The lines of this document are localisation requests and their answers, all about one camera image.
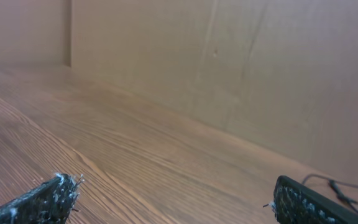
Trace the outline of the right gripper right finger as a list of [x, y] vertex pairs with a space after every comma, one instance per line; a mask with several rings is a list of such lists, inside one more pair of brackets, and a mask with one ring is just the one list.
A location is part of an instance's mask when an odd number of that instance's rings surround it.
[[307, 175], [301, 183], [288, 176], [278, 177], [273, 191], [273, 200], [268, 203], [280, 224], [358, 224], [358, 201], [347, 197], [339, 188], [345, 185], [358, 189], [358, 185], [336, 181], [322, 175], [317, 178], [328, 181], [342, 205], [308, 188], [305, 184], [312, 175]]

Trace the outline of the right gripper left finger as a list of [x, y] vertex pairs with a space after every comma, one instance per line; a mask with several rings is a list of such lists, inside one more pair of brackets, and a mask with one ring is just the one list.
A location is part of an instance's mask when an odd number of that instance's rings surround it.
[[56, 173], [55, 177], [0, 206], [0, 224], [65, 224], [75, 203], [83, 176]]

